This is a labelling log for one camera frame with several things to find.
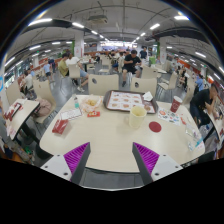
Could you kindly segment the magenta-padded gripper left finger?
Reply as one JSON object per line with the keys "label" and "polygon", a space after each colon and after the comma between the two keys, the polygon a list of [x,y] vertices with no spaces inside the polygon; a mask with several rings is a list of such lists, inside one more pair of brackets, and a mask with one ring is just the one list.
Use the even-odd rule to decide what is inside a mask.
{"label": "magenta-padded gripper left finger", "polygon": [[90,143],[87,142],[64,155],[53,156],[41,168],[72,183],[79,184],[90,152]]}

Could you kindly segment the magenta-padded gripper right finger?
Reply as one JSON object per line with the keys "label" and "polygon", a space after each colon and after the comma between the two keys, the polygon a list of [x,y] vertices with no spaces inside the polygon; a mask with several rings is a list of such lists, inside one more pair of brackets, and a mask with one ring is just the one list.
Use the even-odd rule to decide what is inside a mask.
{"label": "magenta-padded gripper right finger", "polygon": [[159,155],[138,143],[133,143],[132,153],[145,185],[182,169],[182,166],[167,154]]}

